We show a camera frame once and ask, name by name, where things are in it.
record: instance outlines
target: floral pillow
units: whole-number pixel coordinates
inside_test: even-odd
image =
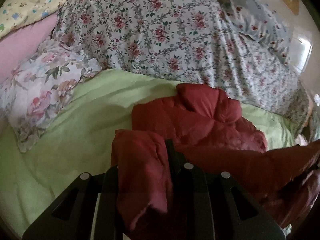
[[[72,89],[101,71],[96,59],[72,49],[54,40],[44,41],[30,60],[0,84],[0,118],[8,118],[21,152],[31,149],[71,101]]]
[[[238,32],[272,48],[280,61],[287,64],[292,33],[276,11],[260,0],[224,0],[222,7],[226,20]]]

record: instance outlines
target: bed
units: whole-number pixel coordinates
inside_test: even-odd
[[[75,68],[81,77],[62,89],[68,101],[46,115],[50,121],[26,147],[17,122],[0,135],[0,216],[18,238],[81,172],[109,168],[115,130],[131,129],[135,104],[172,96],[179,82],[220,87],[241,101],[242,116],[263,131],[269,149],[293,146],[308,119],[307,92],[294,71],[233,29],[217,0],[66,0],[56,18],[54,41],[44,41],[28,64],[45,54],[49,82],[69,75],[70,65],[53,68],[47,57],[57,42],[64,57],[82,51],[81,60],[95,58],[103,70]],[[59,89],[52,83],[52,94]]]

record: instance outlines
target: red comforter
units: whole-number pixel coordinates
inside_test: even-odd
[[[147,226],[155,213],[170,213],[168,138],[204,171],[229,171],[282,227],[313,204],[320,191],[320,174],[313,169],[320,141],[264,152],[263,133],[241,117],[238,101],[206,85],[180,84],[177,92],[135,106],[134,131],[117,131],[113,141],[112,165],[119,164],[117,208],[132,239],[168,237],[157,231],[161,237],[154,238],[155,228]]]

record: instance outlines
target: gray pillow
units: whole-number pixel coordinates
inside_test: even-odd
[[[223,0],[225,19],[236,31],[272,48],[280,61],[287,64],[292,33],[276,11],[260,0]]]

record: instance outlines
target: floral fabric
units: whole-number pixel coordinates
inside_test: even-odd
[[[104,69],[206,83],[301,126],[307,119],[295,73],[235,32],[217,0],[68,0],[53,36]]]
[[[260,0],[224,0],[222,7],[226,20],[236,31],[250,36],[263,46],[273,48],[280,61],[288,64],[292,33],[276,11],[270,10]]]
[[[57,11],[66,0],[6,0],[0,8],[0,38]]]
[[[8,118],[25,152],[71,100],[72,88],[101,71],[96,59],[44,41],[38,52],[0,85],[0,118]]]

